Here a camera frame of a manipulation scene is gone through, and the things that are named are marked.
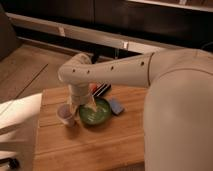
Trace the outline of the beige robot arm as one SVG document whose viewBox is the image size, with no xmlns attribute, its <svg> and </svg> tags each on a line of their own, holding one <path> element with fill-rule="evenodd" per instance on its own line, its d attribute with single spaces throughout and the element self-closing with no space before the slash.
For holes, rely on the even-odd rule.
<svg viewBox="0 0 213 171">
<path fill-rule="evenodd" d="M 146 87 L 145 170 L 213 171 L 213 53 L 166 50 L 98 64 L 80 53 L 58 75 L 78 105 L 92 82 Z"/>
</svg>

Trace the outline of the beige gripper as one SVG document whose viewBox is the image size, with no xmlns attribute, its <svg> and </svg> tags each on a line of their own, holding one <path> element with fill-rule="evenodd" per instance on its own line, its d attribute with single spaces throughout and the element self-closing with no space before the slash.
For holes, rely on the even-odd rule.
<svg viewBox="0 0 213 171">
<path fill-rule="evenodd" d="M 84 105 L 90 102 L 90 107 L 94 112 L 97 112 L 97 105 L 94 97 L 91 95 L 88 84 L 83 85 L 69 85 L 69 100 L 70 113 L 73 120 L 78 115 L 78 105 Z"/>
</svg>

